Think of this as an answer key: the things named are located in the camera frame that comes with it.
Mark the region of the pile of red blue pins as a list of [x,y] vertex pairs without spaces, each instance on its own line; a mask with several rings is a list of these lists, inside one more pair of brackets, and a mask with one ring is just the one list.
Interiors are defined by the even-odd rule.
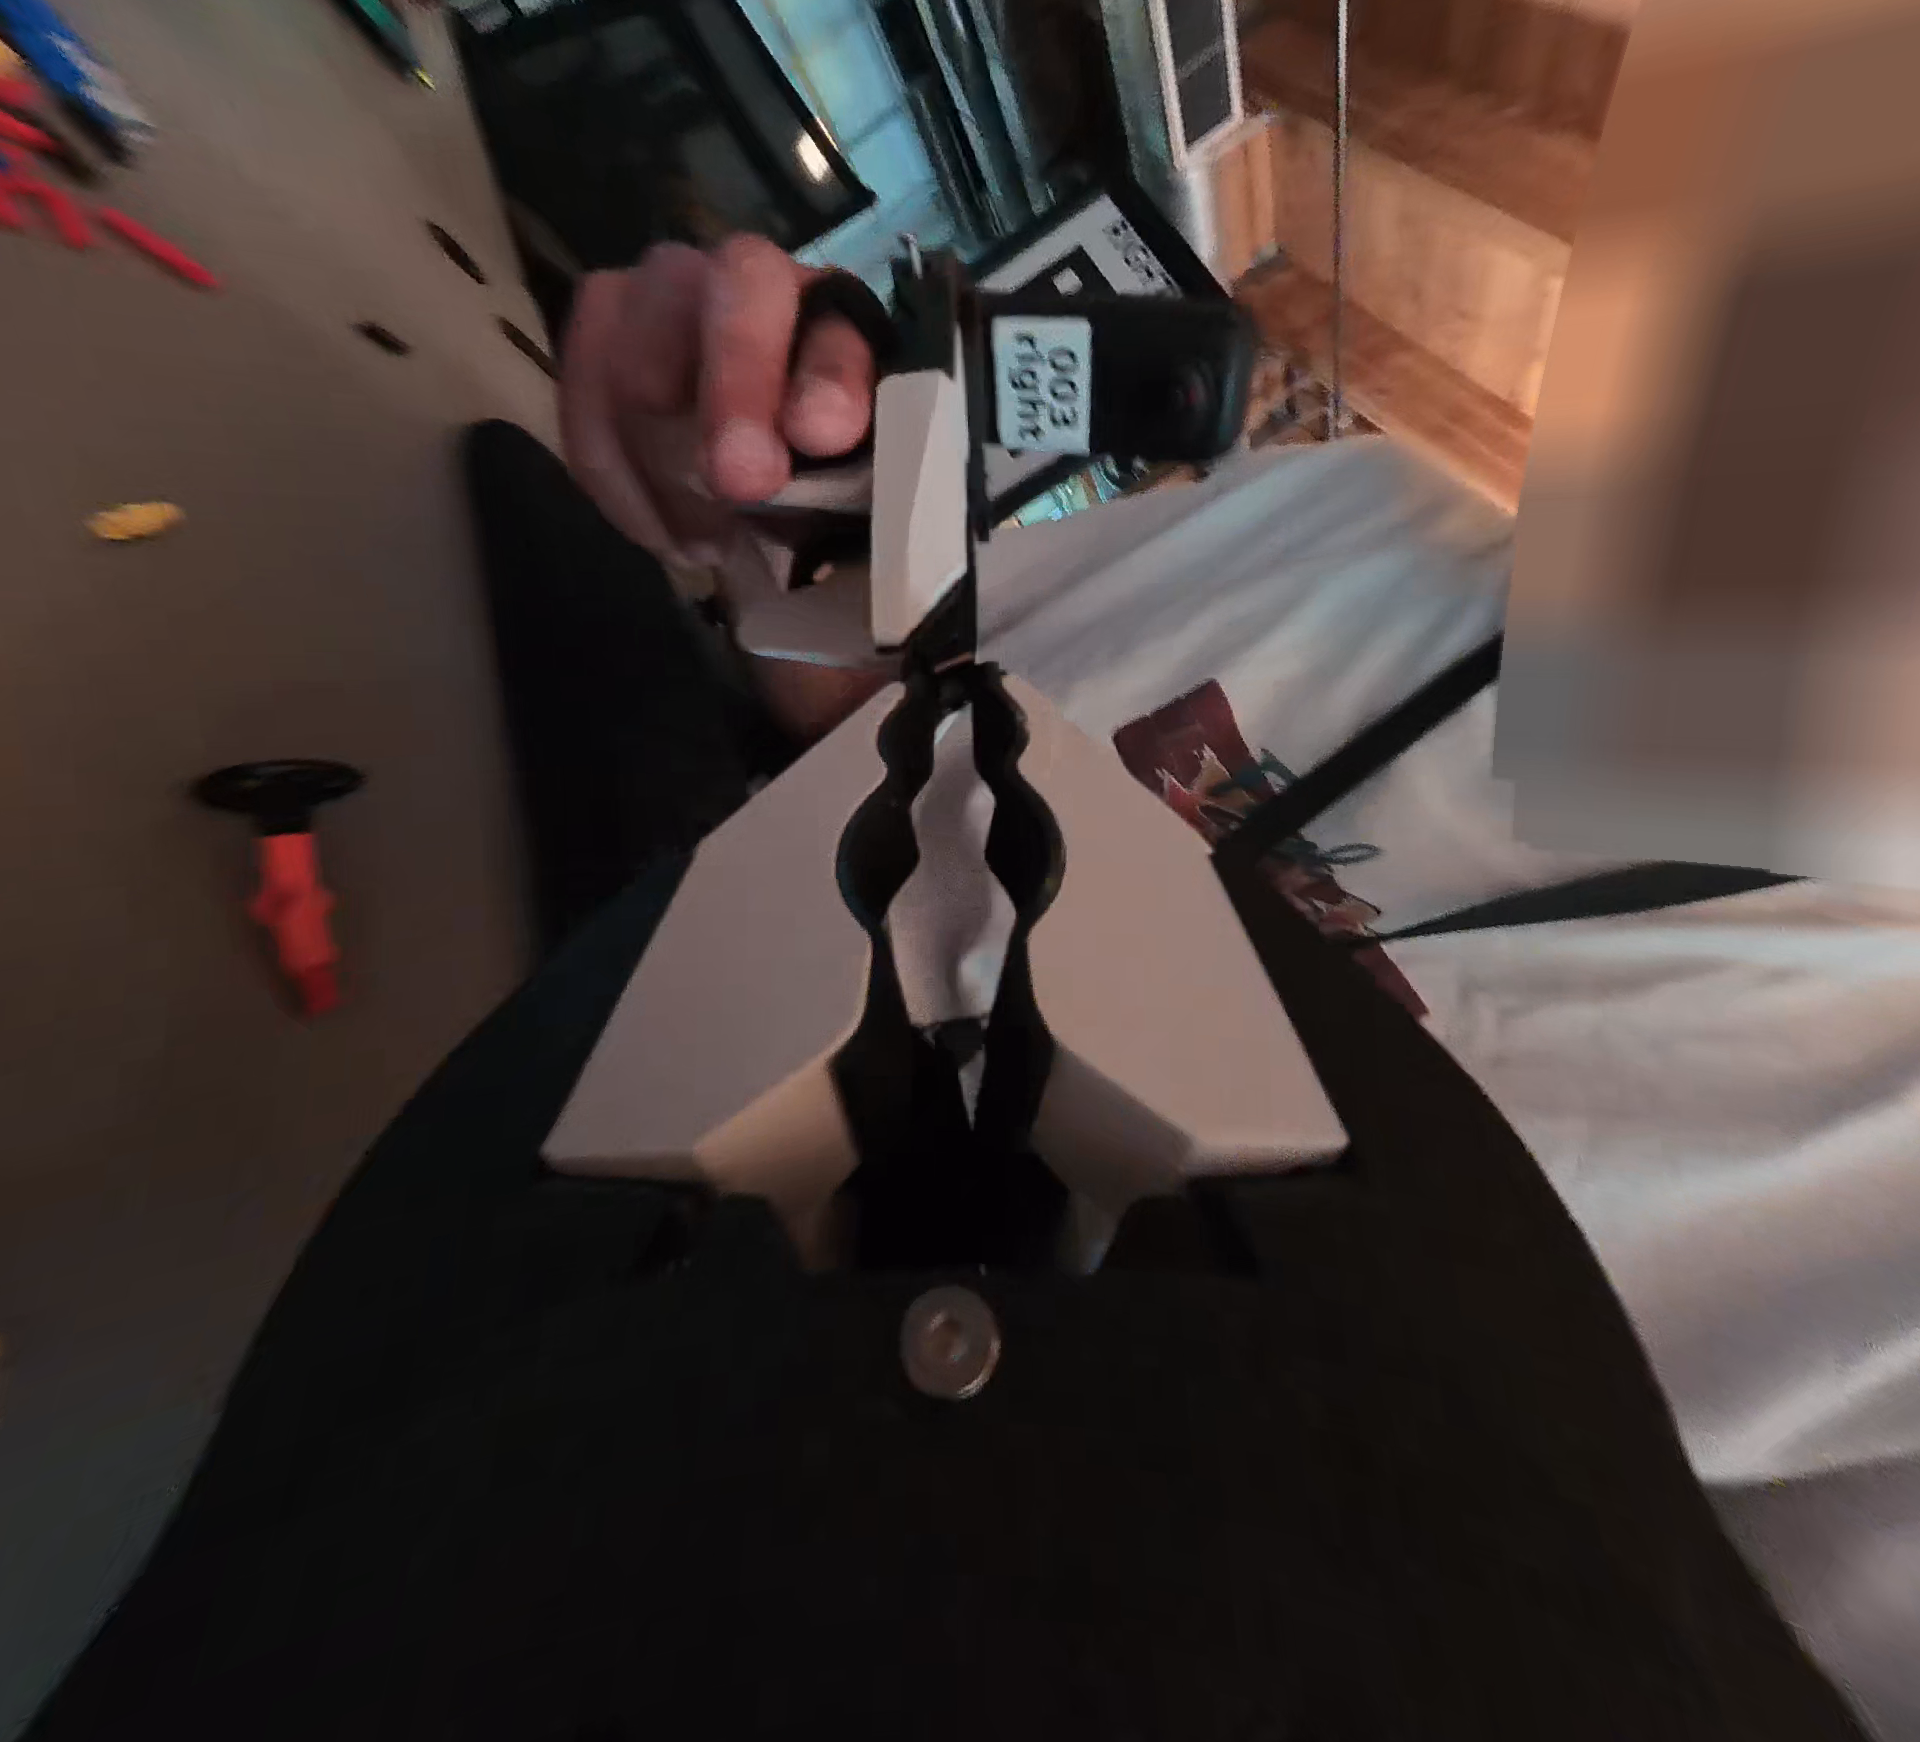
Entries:
[[203,261],[113,199],[148,136],[152,124],[125,78],[50,0],[0,0],[5,230],[46,226],[71,255],[112,242],[188,290],[221,290]]

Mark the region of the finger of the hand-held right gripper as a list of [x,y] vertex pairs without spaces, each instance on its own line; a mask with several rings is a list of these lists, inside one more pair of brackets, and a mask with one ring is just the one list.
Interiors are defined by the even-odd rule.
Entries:
[[881,655],[950,668],[973,655],[964,386],[942,367],[878,386],[869,625]]

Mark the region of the black lego steering wheel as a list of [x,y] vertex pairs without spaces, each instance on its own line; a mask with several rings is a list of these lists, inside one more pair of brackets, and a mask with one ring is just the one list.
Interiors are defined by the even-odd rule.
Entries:
[[188,794],[215,812],[243,817],[261,838],[309,836],[311,817],[356,794],[367,777],[327,756],[267,756],[200,777]]

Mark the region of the person's light clothing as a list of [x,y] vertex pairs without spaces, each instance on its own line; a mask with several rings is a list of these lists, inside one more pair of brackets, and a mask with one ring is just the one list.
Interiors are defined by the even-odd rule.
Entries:
[[[1512,520],[1386,438],[1236,455],[977,560],[992,661],[1225,822],[1503,616]],[[1490,695],[1296,844],[1307,913],[1518,1129],[1651,1350],[1721,1530],[1873,1737],[1920,1688],[1916,889],[1765,887],[1423,932],[1597,861],[1525,848]]]

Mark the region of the red lego axle pin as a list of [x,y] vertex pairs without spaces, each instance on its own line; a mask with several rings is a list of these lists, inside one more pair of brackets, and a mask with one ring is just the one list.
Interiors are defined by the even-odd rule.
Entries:
[[278,978],[303,1020],[319,1020],[341,996],[341,950],[334,938],[334,889],[311,829],[256,836],[251,924],[273,947]]

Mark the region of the black mesh office chair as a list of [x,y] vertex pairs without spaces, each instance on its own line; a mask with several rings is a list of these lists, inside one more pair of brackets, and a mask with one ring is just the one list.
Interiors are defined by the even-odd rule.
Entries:
[[459,55],[508,215],[573,270],[740,230],[802,255],[878,212],[740,0],[558,0],[459,20]]

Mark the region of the person's right hand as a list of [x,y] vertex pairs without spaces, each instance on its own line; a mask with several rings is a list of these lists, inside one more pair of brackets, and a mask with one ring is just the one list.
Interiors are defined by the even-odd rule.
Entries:
[[878,362],[848,318],[800,324],[823,273],[775,242],[660,243],[583,279],[558,362],[563,472],[698,597],[779,591],[792,459],[844,459],[872,427]]

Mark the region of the person's right forearm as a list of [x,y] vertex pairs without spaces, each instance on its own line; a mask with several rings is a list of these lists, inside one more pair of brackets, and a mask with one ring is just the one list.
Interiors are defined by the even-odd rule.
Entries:
[[897,674],[891,662],[838,668],[754,655],[756,702],[763,706],[768,725],[800,749],[823,739],[895,679]]

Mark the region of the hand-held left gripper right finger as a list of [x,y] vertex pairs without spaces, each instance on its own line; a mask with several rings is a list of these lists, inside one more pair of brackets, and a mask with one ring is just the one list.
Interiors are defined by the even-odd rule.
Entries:
[[1030,1152],[1048,1171],[1304,1171],[1348,1129],[1212,875],[1209,848],[1030,679],[1004,677],[1016,778],[1059,887],[1026,929],[1051,1039]]

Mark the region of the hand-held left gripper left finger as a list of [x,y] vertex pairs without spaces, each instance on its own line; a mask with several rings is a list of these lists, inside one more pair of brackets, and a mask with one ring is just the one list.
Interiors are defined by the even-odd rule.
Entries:
[[884,685],[691,851],[542,1143],[551,1171],[856,1171],[827,1056],[872,947],[832,861],[897,702]]

